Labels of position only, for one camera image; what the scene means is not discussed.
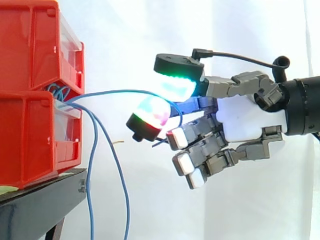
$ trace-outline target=blue cable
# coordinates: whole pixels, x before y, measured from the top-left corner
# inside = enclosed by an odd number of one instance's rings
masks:
[[[97,148],[97,144],[98,144],[98,127],[97,127],[97,123],[95,120],[95,116],[93,115],[93,113],[89,109],[87,109],[86,107],[84,107],[80,104],[77,104],[77,103],[70,102],[67,104],[73,108],[81,109],[81,110],[85,111],[89,115],[89,117],[91,118],[92,123],[93,123],[94,141],[93,141],[93,145],[92,145],[92,149],[91,149],[91,153],[90,153],[90,158],[89,158],[88,172],[87,172],[85,187],[86,187],[86,199],[88,202],[89,215],[90,215],[90,239],[94,240],[95,239],[95,219],[94,219],[94,210],[93,210],[92,201],[91,201],[90,179],[91,179],[93,160],[94,160],[94,156],[95,156],[95,152],[96,152],[96,148]]]
[[[59,87],[57,84],[51,84],[47,90],[50,91],[52,87],[55,87],[56,89],[54,91],[52,91],[53,96],[56,97],[58,100],[64,102],[64,100],[66,99],[67,95],[70,92],[70,89],[68,87]],[[67,92],[65,94],[63,94],[63,90],[64,89],[68,89]],[[155,97],[159,97],[162,98],[164,100],[166,100],[171,106],[173,106],[176,111],[178,112],[179,116],[180,116],[180,122],[179,122],[179,126],[182,125],[183,122],[183,114],[180,111],[178,105],[174,102],[171,102],[161,96],[159,96],[158,94],[155,94],[153,92],[150,91],[145,91],[145,90],[135,90],[135,89],[124,89],[124,90],[110,90],[110,91],[102,91],[102,92],[94,92],[94,93],[87,93],[84,95],[80,95],[77,97],[74,97],[70,100],[68,100],[67,102],[65,102],[66,104],[74,107],[74,108],[78,108],[81,109],[85,112],[88,113],[88,115],[90,116],[92,123],[93,123],[93,128],[94,128],[94,143],[91,149],[91,153],[90,153],[90,158],[89,158],[89,166],[88,166],[88,173],[87,173],[87,180],[86,180],[86,189],[87,189],[87,201],[88,201],[88,208],[89,208],[89,215],[90,215],[90,239],[94,240],[94,212],[93,212],[93,206],[92,206],[92,201],[91,201],[91,191],[90,191],[90,179],[91,179],[91,172],[92,172],[92,165],[93,165],[93,158],[94,158],[94,154],[97,148],[97,143],[98,143],[98,128],[97,128],[97,123],[100,125],[107,141],[108,144],[110,145],[117,169],[118,169],[118,173],[121,179],[121,184],[122,184],[122,188],[123,188],[123,192],[124,192],[124,196],[125,196],[125,204],[126,204],[126,225],[125,225],[125,234],[124,234],[124,240],[128,239],[128,235],[129,235],[129,227],[130,227],[130,201],[129,201],[129,194],[128,194],[128,190],[127,190],[127,186],[126,186],[126,182],[125,182],[125,178],[122,172],[122,168],[120,165],[120,161],[119,158],[117,156],[116,150],[113,146],[112,140],[105,128],[105,126],[103,125],[103,123],[100,121],[100,119],[93,113],[91,112],[89,109],[87,109],[86,107],[77,104],[77,103],[73,103],[76,100],[82,99],[82,98],[87,98],[87,97],[93,97],[93,96],[99,96],[99,95],[106,95],[106,94],[116,94],[116,93],[141,93],[141,94],[148,94],[148,95],[152,95]]]
[[[83,94],[83,95],[79,95],[76,97],[71,98],[70,100],[68,100],[68,102],[74,102],[77,101],[79,99],[83,99],[83,98],[87,98],[87,97],[94,97],[94,96],[100,96],[100,95],[106,95],[106,94],[123,94],[123,93],[136,93],[136,94],[147,94],[147,95],[152,95],[158,98],[161,98],[165,101],[167,101],[171,106],[174,107],[174,109],[177,111],[177,113],[180,116],[180,122],[179,122],[179,127],[181,127],[182,122],[183,122],[183,113],[181,112],[181,110],[179,109],[178,105],[172,101],[169,101],[167,99],[165,99],[164,97],[155,94],[151,91],[146,91],[146,90],[136,90],[136,89],[122,89],[122,90],[109,90],[109,91],[98,91],[98,92],[92,92],[92,93],[87,93],[87,94]]]
[[[122,172],[122,168],[121,168],[120,161],[119,161],[119,158],[117,156],[115,147],[114,147],[114,145],[112,143],[112,140],[111,140],[109,134],[107,133],[107,130],[106,130],[104,124],[100,121],[100,119],[94,113],[92,113],[92,114],[93,114],[95,120],[100,125],[100,127],[101,127],[101,129],[102,129],[102,131],[103,131],[103,133],[105,135],[105,138],[106,138],[106,140],[108,141],[108,143],[110,145],[110,148],[111,148],[111,151],[112,151],[115,163],[116,163],[116,167],[118,169],[119,176],[120,176],[120,179],[121,179],[121,184],[122,184],[122,188],[123,188],[123,192],[124,192],[124,196],[125,196],[125,205],[126,205],[126,224],[125,224],[124,240],[127,240],[128,239],[128,234],[129,234],[129,227],[130,227],[130,201],[129,201],[129,194],[128,194],[126,182],[125,182],[125,177],[124,177],[124,174]]]

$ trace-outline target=white wall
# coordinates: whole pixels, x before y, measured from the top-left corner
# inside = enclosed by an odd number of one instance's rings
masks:
[[[192,48],[231,52],[272,62],[291,60],[288,78],[309,74],[302,0],[60,0],[85,43],[86,92],[151,89],[157,53],[190,55]],[[206,61],[205,73],[230,77],[269,70],[232,59]],[[271,159],[242,162],[189,190],[166,145],[136,143],[125,123],[143,96],[82,100],[105,123],[116,145],[131,203],[130,240],[307,239],[311,228],[314,150],[310,137],[290,137]],[[85,117],[82,167],[93,128]],[[103,135],[91,180],[97,240],[122,239],[125,201]],[[89,239],[84,201],[67,217],[63,240]]]

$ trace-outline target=black cable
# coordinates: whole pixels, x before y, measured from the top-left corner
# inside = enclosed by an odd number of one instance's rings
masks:
[[[312,133],[312,135],[320,142],[320,136],[318,133]]]
[[[271,69],[287,69],[288,66],[279,66],[279,65],[274,65],[274,64],[269,64],[263,61],[259,61],[253,58],[249,58],[246,56],[242,56],[242,55],[237,55],[237,54],[233,54],[233,53],[226,53],[226,52],[217,52],[217,51],[213,51],[212,52],[212,56],[218,56],[218,57],[226,57],[226,58],[232,58],[232,59],[239,59],[239,60],[243,60],[246,62],[250,62],[253,64],[257,64],[260,66],[264,66],[266,68],[271,68]]]
[[[162,142],[162,141],[164,141],[164,143],[168,143],[168,141],[167,140],[164,140],[163,138],[161,138],[161,137],[157,137],[156,139],[155,139],[156,141],[159,141],[159,142]]]

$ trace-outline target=red plastic drawer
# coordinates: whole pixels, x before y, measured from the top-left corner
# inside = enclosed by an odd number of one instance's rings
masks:
[[[23,189],[81,163],[81,111],[22,91],[0,92],[0,112],[0,186]]]
[[[84,45],[56,1],[0,0],[0,76],[2,91],[57,83],[68,98],[84,93]]]

